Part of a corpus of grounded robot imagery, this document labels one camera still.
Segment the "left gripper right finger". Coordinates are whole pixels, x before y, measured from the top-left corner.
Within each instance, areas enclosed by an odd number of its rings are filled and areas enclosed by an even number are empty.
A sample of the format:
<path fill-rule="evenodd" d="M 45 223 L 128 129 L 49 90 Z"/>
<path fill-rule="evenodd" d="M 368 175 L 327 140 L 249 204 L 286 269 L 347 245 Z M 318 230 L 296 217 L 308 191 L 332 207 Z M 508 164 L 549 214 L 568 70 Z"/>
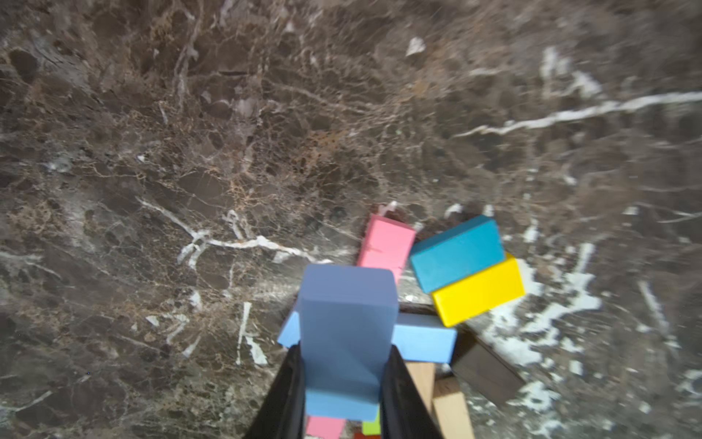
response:
<path fill-rule="evenodd" d="M 381 382 L 380 427 L 383 439 L 442 439 L 395 345 Z"/>

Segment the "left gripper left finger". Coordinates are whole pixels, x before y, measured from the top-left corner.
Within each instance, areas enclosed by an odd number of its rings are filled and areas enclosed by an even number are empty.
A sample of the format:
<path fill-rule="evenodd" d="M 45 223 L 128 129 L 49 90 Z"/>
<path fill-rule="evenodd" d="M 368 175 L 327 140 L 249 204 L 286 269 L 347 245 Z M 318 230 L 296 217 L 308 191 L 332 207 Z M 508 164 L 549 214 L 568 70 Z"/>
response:
<path fill-rule="evenodd" d="M 305 365 L 299 344 L 286 354 L 245 439 L 305 437 Z"/>

